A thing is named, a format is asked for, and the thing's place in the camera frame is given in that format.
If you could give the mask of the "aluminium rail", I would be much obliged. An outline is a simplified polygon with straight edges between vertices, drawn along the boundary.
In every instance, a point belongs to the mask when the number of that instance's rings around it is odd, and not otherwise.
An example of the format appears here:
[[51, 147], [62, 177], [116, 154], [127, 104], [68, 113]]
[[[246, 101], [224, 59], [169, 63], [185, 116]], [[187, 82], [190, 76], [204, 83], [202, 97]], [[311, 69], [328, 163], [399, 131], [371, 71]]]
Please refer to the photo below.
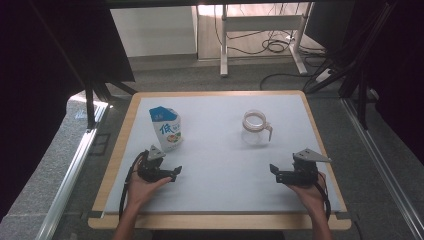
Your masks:
[[401, 188], [399, 182], [389, 168], [386, 159], [383, 157], [370, 132], [366, 130], [357, 119], [357, 111], [355, 110], [353, 103], [350, 99], [341, 99], [341, 103], [344, 106], [344, 109], [346, 110], [383, 182], [390, 192], [390, 195], [397, 205], [402, 217], [412, 232], [414, 239], [424, 240], [424, 221], [419, 216], [410, 198]]
[[73, 159], [66, 171], [66, 174], [61, 182], [61, 185], [54, 197], [52, 204], [46, 214], [46, 217], [41, 224], [39, 232], [34, 240], [52, 240], [66, 205], [69, 201], [79, 173], [84, 165], [89, 148], [96, 136], [99, 122], [102, 120], [105, 111], [108, 108], [108, 103], [95, 102], [94, 104], [94, 124], [88, 128], [80, 140], [78, 148], [73, 156]]

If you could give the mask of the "wooden table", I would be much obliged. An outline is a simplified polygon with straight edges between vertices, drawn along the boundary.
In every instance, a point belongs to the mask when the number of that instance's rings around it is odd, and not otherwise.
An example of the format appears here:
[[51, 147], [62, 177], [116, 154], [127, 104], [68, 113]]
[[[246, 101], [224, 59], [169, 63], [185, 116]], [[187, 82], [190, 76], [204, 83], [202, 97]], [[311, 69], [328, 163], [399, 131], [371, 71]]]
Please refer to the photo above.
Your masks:
[[[99, 212], [99, 217], [88, 221], [94, 229], [113, 229], [118, 223], [118, 210], [108, 213], [105, 210], [109, 193], [118, 175], [126, 144], [132, 129], [137, 112], [137, 103], [147, 97], [183, 97], [183, 96], [257, 96], [274, 94], [294, 94], [300, 91], [227, 91], [227, 92], [152, 92], [137, 93], [130, 102], [121, 131], [116, 141], [107, 170], [94, 203], [94, 210]], [[312, 117], [312, 125], [317, 135], [320, 149], [316, 152], [323, 153], [322, 144], [313, 115], [307, 102], [308, 113]], [[137, 227], [143, 229], [249, 229], [249, 230], [283, 230], [283, 229], [308, 229], [311, 221], [304, 208], [301, 212], [284, 213], [146, 213], [142, 209], [137, 218]]]

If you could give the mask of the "white panel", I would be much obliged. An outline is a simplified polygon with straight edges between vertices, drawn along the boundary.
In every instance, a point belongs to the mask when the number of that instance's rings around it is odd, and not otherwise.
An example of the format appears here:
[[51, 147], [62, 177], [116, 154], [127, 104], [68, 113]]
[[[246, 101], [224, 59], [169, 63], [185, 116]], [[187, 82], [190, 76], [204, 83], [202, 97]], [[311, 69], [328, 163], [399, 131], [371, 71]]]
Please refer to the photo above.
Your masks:
[[128, 57], [197, 53], [196, 8], [112, 9]]

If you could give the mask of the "white desk frame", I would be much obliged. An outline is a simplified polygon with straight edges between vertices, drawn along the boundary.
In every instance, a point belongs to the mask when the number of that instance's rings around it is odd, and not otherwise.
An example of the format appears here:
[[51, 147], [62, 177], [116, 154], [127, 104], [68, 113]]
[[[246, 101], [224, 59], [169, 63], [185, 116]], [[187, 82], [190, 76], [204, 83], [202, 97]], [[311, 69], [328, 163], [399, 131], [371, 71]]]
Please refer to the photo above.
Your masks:
[[228, 32], [241, 31], [273, 31], [295, 30], [295, 41], [289, 44], [289, 50], [301, 76], [308, 71], [299, 54], [300, 43], [304, 34], [312, 3], [308, 2], [301, 15], [272, 15], [272, 16], [227, 16], [227, 6], [222, 7], [221, 26], [222, 39], [220, 51], [220, 75], [228, 76], [227, 37]]

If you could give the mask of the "white power strip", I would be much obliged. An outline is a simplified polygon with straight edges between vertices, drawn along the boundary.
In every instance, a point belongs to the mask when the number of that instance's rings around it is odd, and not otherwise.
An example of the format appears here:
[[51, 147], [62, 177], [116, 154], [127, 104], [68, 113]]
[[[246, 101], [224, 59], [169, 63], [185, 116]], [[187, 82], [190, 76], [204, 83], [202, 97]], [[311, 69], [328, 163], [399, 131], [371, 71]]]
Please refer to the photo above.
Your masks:
[[316, 79], [315, 79], [315, 81], [316, 82], [318, 82], [318, 83], [320, 83], [320, 82], [322, 82], [322, 81], [324, 81], [324, 80], [326, 80], [328, 77], [330, 77], [332, 75], [332, 70], [331, 69], [329, 69], [329, 68], [327, 68], [327, 69], [325, 69], [322, 73], [320, 73], [317, 77], [316, 77]]

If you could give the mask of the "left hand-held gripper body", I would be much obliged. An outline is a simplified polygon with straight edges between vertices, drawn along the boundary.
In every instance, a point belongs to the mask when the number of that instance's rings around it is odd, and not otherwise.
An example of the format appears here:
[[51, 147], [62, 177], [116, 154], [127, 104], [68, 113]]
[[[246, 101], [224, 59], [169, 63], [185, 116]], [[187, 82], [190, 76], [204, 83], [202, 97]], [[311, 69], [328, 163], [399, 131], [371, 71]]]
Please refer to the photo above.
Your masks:
[[141, 152], [137, 156], [138, 176], [150, 183], [165, 178], [165, 172], [160, 169], [160, 165], [162, 164], [165, 156], [166, 154], [155, 145], [152, 145], [149, 150]]

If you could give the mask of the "black metal stand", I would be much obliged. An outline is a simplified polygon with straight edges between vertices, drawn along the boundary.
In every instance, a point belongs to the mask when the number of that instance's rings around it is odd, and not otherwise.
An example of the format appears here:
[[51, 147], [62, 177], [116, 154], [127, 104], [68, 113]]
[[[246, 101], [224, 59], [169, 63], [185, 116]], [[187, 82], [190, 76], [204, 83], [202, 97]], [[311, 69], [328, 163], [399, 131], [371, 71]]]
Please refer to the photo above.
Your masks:
[[356, 117], [360, 125], [365, 130], [368, 129], [366, 122], [368, 84], [363, 75], [365, 62], [389, 16], [398, 3], [398, 0], [381, 1], [382, 3], [380, 4], [380, 8], [377, 10], [371, 22], [365, 27], [366, 37], [357, 53], [354, 55], [352, 61], [346, 67], [340, 69], [322, 82], [313, 86], [310, 86], [309, 83], [307, 83], [302, 89], [305, 94], [313, 94], [332, 84], [336, 80], [343, 78], [344, 82], [340, 86], [338, 94], [341, 98], [350, 98], [354, 91], [358, 90]]
[[96, 124], [95, 120], [95, 109], [94, 109], [94, 95], [101, 101], [108, 102], [111, 98], [111, 93], [107, 88], [107, 83], [112, 84], [113, 86], [123, 90], [124, 92], [134, 95], [136, 90], [125, 85], [122, 82], [115, 80], [108, 81], [94, 81], [88, 80], [84, 83], [85, 95], [86, 95], [86, 109], [87, 109], [87, 130], [91, 131]]

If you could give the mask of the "blue and white milk carton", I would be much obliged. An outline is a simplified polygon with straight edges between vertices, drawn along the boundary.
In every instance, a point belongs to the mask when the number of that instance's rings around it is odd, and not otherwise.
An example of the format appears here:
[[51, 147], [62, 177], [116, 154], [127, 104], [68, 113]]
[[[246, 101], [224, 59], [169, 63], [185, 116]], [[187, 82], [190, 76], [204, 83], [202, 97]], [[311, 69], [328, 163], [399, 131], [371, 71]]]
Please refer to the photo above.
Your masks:
[[149, 113], [161, 149], [165, 152], [176, 149], [183, 141], [178, 113], [163, 106], [152, 108]]

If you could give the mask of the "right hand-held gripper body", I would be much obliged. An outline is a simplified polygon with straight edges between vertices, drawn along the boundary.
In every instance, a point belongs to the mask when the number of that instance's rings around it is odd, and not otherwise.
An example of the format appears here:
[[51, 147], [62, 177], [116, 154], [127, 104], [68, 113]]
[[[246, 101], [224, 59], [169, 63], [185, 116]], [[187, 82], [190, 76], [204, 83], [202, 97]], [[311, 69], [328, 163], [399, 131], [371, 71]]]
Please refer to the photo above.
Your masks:
[[318, 181], [317, 162], [331, 163], [332, 160], [309, 148], [293, 154], [294, 184], [297, 186], [310, 186]]

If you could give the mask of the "person's right hand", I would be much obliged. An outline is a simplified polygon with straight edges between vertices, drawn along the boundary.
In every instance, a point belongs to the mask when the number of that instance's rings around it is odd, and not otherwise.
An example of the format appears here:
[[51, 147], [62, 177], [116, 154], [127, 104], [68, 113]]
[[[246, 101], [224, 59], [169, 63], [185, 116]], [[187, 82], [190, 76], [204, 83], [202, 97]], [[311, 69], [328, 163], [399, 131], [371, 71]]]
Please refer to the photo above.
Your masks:
[[300, 187], [288, 185], [298, 196], [310, 216], [325, 216], [324, 198], [316, 186]]

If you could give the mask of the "person's left hand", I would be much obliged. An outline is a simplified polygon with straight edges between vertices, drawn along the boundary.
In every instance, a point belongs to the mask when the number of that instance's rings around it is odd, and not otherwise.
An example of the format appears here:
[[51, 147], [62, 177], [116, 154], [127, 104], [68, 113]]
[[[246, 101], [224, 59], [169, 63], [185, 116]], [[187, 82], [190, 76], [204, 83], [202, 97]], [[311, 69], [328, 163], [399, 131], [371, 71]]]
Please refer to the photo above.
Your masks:
[[155, 192], [171, 181], [170, 177], [160, 179], [150, 183], [143, 180], [137, 173], [138, 167], [132, 171], [127, 193], [127, 209], [138, 212], [145, 205]]

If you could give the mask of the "black curtain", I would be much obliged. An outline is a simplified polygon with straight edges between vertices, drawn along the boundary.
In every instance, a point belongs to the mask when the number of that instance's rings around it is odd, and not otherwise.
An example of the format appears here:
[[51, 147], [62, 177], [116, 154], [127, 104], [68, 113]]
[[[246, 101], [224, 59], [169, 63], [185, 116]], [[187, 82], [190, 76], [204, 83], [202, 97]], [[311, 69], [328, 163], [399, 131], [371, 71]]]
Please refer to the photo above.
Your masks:
[[50, 146], [68, 99], [133, 78], [106, 0], [0, 0], [0, 221]]
[[424, 164], [424, 0], [392, 1], [364, 74], [379, 96], [376, 110]]

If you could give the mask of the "clear glass pitcher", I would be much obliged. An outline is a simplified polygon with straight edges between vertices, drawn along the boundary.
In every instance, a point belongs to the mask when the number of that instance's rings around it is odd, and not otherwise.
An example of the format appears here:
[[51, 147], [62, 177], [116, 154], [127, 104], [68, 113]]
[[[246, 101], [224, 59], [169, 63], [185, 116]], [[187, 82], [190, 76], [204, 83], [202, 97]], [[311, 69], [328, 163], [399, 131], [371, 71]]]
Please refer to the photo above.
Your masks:
[[242, 119], [242, 140], [249, 145], [267, 145], [270, 143], [273, 127], [265, 114], [259, 110], [247, 111]]

